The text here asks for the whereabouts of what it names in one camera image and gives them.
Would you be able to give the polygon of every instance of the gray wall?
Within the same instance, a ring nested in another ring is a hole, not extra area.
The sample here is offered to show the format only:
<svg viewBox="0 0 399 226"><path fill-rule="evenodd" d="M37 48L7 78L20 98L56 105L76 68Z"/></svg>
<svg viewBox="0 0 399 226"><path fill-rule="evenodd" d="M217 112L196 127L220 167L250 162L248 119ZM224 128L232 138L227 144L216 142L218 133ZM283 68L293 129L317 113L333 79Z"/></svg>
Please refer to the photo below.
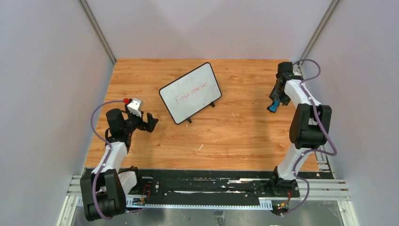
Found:
<svg viewBox="0 0 399 226"><path fill-rule="evenodd" d="M112 65L78 2L0 3L0 225L56 224Z"/></svg>
<svg viewBox="0 0 399 226"><path fill-rule="evenodd" d="M398 224L398 9L396 0L341 1L310 55L322 74L308 87L333 108L333 166L362 226Z"/></svg>
<svg viewBox="0 0 399 226"><path fill-rule="evenodd" d="M331 0L88 0L117 58L297 59Z"/></svg>

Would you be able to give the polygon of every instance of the wire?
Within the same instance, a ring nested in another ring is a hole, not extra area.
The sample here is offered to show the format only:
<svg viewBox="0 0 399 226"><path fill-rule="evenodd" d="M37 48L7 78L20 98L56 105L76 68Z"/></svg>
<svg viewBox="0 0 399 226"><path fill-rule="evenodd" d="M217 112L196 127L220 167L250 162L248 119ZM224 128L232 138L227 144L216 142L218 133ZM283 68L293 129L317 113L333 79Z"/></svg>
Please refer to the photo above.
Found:
<svg viewBox="0 0 399 226"><path fill-rule="evenodd" d="M309 62L314 63L314 64L317 66L319 72L318 72L315 76L313 76L313 77L310 77L310 78L307 78L307 79L302 80L302 81L301 81L301 84L304 83L304 82L306 82L306 81L310 81L310 80L312 80L312 79L315 79L315 78L317 78L317 77L321 74L321 67L320 67L320 65L319 65L316 61L311 60L311 59L297 60L297 61L295 61L292 65L295 65L295 64L297 64L297 63L299 63L299 62L302 62L302 61L309 61Z"/></svg>
<svg viewBox="0 0 399 226"><path fill-rule="evenodd" d="M94 115L95 115L95 113L97 112L97 110L100 109L102 106L107 105L107 104L111 104L111 103L117 103L117 102L124 102L124 101L123 101L123 100L112 100L112 101L108 101L108 102L102 103L102 104L100 104L100 105L93 111L93 113L91 114L91 117L90 117L90 126L91 126L91 130L94 132L94 134L95 134L98 138L100 138L100 140L104 141L104 142L110 147L110 150L108 151L107 155L105 156L104 161L101 163L100 168L98 169L96 175L94 176L93 185L92 185L94 206L95 206L95 208L96 208L96 211L98 212L98 215L100 215L101 218L104 219L104 220L111 220L112 217L107 217L107 216L104 215L103 212L101 211L100 206L98 205L98 200L97 200L97 196L96 196L96 185L97 185L98 176L100 175L100 172L101 172L101 171L103 170L103 168L104 168L103 164L104 164L105 162L107 162L108 158L110 157L110 154L111 154L111 151L112 151L112 145L111 145L111 143L110 143L109 141L107 141L106 139L102 138L102 137L100 136L100 134L98 134L98 133L96 132L96 130L94 129L94 125L93 125L93 118L94 118Z"/></svg>
<svg viewBox="0 0 399 226"><path fill-rule="evenodd" d="M149 198L150 195L151 195L151 186L150 186L150 185L145 185L145 187L148 187L148 195L147 195L147 198Z"/></svg>
<svg viewBox="0 0 399 226"><path fill-rule="evenodd" d="M308 79L305 79L305 80L301 81L300 86L301 86L301 89L304 91L305 95L309 98L309 101L310 101L310 103L312 104L312 107L313 107L313 113L314 113L315 119L316 119L316 121L317 121L317 124L319 125L320 130L323 132L323 135L327 138L327 141L330 143L331 148L333 149L333 152L330 153L330 152L326 152L326 151L323 151L323 150L320 150L320 149L309 149L309 150L304 151L303 154L296 160L296 162L295 162L295 164L294 164L294 166L293 166L293 168L292 168L292 171L293 171L294 176L295 176L297 179L303 180L303 181L306 183L306 186L307 186L306 195L305 195L305 197L303 198L303 200L302 200L301 203L299 203L299 204L298 204L296 207L294 207L293 209L291 209L291 210L287 211L286 213L284 213L283 216L286 215L286 214L292 213L292 212L294 212L295 210L297 210L298 208L300 208L300 207L306 202L306 200L307 200L308 197L309 197L309 192L310 192L309 181L308 181L307 179L305 179L305 178L299 177L299 176L296 174L296 167L297 167L298 163L302 160L302 158L304 158L304 156L305 156L306 154L311 153L311 152L320 152L320 153L323 153L323 154L326 154L326 155L330 155L330 156L336 156L336 155L337 155L337 149L336 149L336 147L335 147L333 141L331 140L330 136L328 135L326 129L324 128L323 124L321 123L319 114L317 113L316 104L314 103L314 101L313 101L313 99L312 99L310 93L306 90L305 86L303 85L304 82L309 81L309 80L312 80L312 79L315 79L315 78L317 78L317 77L320 75L320 73L321 73L320 65L319 65L316 61L311 60L311 59L302 59L302 60L298 60L298 61L296 61L293 65L295 65L295 64L297 64L297 63L299 63L299 62L301 62L301 61L310 61L310 62L313 62L313 63L318 67L318 69L319 69L319 72L317 73L316 76L313 76L313 77L311 77L311 78L308 78Z"/></svg>

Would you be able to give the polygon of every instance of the small whiteboard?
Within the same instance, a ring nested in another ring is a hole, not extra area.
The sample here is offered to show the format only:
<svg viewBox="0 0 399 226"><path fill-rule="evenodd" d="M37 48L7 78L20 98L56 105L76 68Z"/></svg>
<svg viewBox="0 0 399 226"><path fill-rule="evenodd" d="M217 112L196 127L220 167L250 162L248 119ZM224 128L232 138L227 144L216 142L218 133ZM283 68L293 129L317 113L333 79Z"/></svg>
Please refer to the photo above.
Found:
<svg viewBox="0 0 399 226"><path fill-rule="evenodd" d="M204 63L160 89L173 121L182 123L222 96L210 63Z"/></svg>

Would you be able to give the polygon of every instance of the wood grain surface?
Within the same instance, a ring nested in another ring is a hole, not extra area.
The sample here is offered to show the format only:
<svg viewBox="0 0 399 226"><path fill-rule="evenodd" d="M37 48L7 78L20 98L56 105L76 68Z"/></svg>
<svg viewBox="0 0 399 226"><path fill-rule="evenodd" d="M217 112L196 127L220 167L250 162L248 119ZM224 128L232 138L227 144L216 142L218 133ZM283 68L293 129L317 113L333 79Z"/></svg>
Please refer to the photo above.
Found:
<svg viewBox="0 0 399 226"><path fill-rule="evenodd" d="M273 170L289 145L289 127L295 108L281 106L277 113L270 91L276 82L277 64L283 60L227 59L118 59L104 101L139 98L142 111L159 122L152 133L136 130L122 167L156 169ZM159 89L199 65L210 62L222 91L216 107L206 107L176 125ZM123 109L122 103L102 108L97 131L108 128L105 113ZM104 143L93 137L86 160L96 166L104 154ZM318 171L314 155L302 171Z"/></svg>

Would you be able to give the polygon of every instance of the blue part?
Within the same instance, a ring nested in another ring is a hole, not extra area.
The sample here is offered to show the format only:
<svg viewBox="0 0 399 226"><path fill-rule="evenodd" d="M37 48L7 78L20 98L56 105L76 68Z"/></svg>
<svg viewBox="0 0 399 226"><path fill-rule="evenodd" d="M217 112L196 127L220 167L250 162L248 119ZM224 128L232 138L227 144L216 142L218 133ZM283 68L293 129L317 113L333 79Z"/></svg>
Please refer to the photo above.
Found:
<svg viewBox="0 0 399 226"><path fill-rule="evenodd" d="M280 101L275 100L273 104L267 108L270 112L276 113L278 106L280 106Z"/></svg>

